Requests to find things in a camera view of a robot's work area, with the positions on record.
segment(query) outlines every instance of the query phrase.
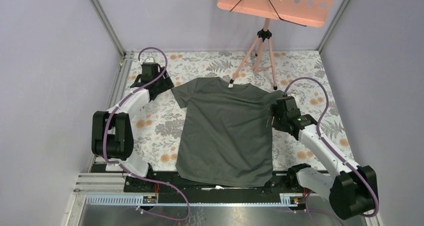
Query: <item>pink music stand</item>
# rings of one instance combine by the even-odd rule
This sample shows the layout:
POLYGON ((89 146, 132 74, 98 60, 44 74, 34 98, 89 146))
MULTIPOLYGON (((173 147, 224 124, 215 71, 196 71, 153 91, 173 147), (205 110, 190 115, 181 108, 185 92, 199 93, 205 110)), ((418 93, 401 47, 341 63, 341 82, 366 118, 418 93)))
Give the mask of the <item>pink music stand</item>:
POLYGON ((218 8, 222 10, 229 10, 232 12, 244 13, 248 15, 254 15, 265 18, 265 23, 263 28, 257 33, 257 38, 251 45, 249 51, 241 61, 240 66, 238 67, 235 74, 232 76, 230 83, 232 84, 237 78, 240 70, 244 64, 249 65, 254 73, 265 71, 268 69, 272 70, 272 79, 274 83, 274 90, 277 90, 277 79, 276 72, 274 68, 274 54, 273 54, 273 45, 271 36, 272 33, 268 30, 270 25, 270 20, 280 20, 289 21, 295 24, 303 26, 312 26, 312 27, 322 27, 328 17, 329 10, 334 0, 218 0, 218 8), (259 46, 256 51, 257 59, 255 65, 247 62, 250 54, 258 43, 259 39, 262 39, 259 42, 259 46), (271 65, 259 69, 259 64, 261 62, 262 53, 264 50, 265 39, 268 39, 268 48, 269 55, 271 59, 271 65))

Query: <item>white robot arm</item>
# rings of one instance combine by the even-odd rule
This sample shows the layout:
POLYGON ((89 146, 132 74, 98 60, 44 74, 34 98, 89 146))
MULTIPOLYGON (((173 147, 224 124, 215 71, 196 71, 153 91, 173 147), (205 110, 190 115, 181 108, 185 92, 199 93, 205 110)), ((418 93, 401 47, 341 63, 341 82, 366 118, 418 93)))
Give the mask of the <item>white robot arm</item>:
POLYGON ((371 192, 347 164, 357 170, 378 197, 375 171, 370 166, 361 167, 342 153, 327 136, 319 135, 317 121, 309 114, 301 115, 294 97, 284 95, 271 106, 267 125, 271 124, 276 130, 289 133, 308 147, 329 174, 322 174, 306 163, 295 165, 288 169, 288 187, 299 192, 304 188, 314 191, 328 200, 334 212, 343 220, 375 208, 371 192))
POLYGON ((131 127, 131 121, 137 112, 148 102, 154 100, 160 93, 174 87, 169 75, 165 72, 163 76, 155 83, 145 89, 137 90, 149 83, 165 70, 156 62, 144 62, 142 65, 142 74, 139 74, 134 83, 130 86, 133 88, 130 94, 133 94, 122 106, 114 105, 107 111, 97 111, 93 115, 91 151, 93 154, 103 156, 104 132, 106 129, 106 121, 110 113, 118 107, 118 110, 112 116, 112 121, 108 128, 106 139, 107 157, 114 162, 121 163, 132 173, 146 177, 149 164, 142 160, 136 153, 134 148, 134 132, 131 127))

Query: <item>tripod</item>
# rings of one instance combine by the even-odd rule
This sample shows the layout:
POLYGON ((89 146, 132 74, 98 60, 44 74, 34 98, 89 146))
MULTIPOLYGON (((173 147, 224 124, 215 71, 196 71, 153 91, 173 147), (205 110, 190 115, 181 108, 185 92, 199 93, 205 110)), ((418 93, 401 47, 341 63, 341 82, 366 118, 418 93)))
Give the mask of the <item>tripod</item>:
POLYGON ((254 73, 259 73, 261 71, 265 71, 265 70, 272 70, 272 79, 274 81, 274 90, 277 90, 277 79, 276 79, 276 70, 275 70, 275 64, 274 64, 274 54, 273 54, 273 43, 271 41, 271 36, 273 35, 269 30, 268 27, 270 25, 270 19, 269 18, 265 18, 265 23, 263 25, 263 28, 257 32, 257 38, 254 40, 252 46, 250 47, 249 51, 247 52, 246 56, 244 57, 243 61, 241 61, 240 66, 238 66, 237 71, 235 72, 235 74, 232 76, 232 79, 229 81, 230 84, 234 83, 234 80, 237 78, 237 76, 239 75, 240 70, 242 69, 244 64, 247 64, 251 67, 251 69, 253 70, 254 73), (262 41, 259 42, 259 46, 257 48, 257 52, 256 52, 256 62, 253 65, 250 62, 247 62, 249 56, 251 55, 253 49, 255 48, 256 44, 258 43, 259 39, 262 39, 262 41), (265 43, 265 39, 268 40, 268 48, 269 48, 269 57, 271 58, 271 65, 268 67, 264 67, 259 69, 259 64, 261 62, 261 58, 262 58, 262 52, 264 51, 264 43, 265 43))

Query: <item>t-shirt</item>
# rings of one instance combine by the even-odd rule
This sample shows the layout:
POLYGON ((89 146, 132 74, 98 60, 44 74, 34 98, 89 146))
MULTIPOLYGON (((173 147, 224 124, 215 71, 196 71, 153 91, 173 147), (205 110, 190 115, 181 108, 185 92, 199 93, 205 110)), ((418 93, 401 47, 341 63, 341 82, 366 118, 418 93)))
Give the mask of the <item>t-shirt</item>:
POLYGON ((261 187, 273 172, 271 104, 283 92, 266 92, 219 77, 196 78, 172 89, 187 107, 176 170, 182 178, 233 187, 261 187))

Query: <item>floral pattern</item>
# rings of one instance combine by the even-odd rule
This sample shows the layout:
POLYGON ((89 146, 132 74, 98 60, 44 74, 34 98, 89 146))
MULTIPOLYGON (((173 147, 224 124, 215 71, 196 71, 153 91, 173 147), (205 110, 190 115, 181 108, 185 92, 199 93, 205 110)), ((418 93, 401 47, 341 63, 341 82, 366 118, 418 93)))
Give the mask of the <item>floral pattern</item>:
MULTIPOLYGON (((228 82, 245 55, 246 52, 240 51, 169 52, 166 53, 167 72, 175 86, 198 77, 221 77, 228 82)), ((154 58, 161 66, 165 65, 162 55, 157 52, 146 52, 141 55, 142 62, 148 58, 154 58)), ((254 54, 250 55, 250 62, 254 62, 255 59, 254 54)), ((324 85, 330 103, 321 127, 335 145, 353 159, 319 53, 317 51, 274 52, 274 60, 280 90, 284 90, 292 80, 298 77, 312 77, 324 85)), ((260 65, 262 67, 270 65, 269 54, 265 53, 260 65)), ((125 94, 129 93, 130 85, 141 70, 141 64, 134 58, 126 82, 125 94)), ((237 75, 235 83, 252 83, 265 91, 273 91, 271 70, 253 73, 250 67, 245 65, 237 75)), ((308 113, 315 119, 319 118, 325 108, 324 93, 313 81, 299 81, 290 87, 288 93, 296 98, 302 113, 308 113)), ((185 117, 186 109, 178 106, 170 90, 149 102, 134 117, 131 123, 131 126, 136 128, 133 135, 134 150, 143 160, 150 163, 154 170, 176 170, 175 163, 185 117)), ((274 170, 287 170, 301 163, 307 163, 316 170, 325 170, 314 154, 289 134, 273 130, 272 141, 274 170)))

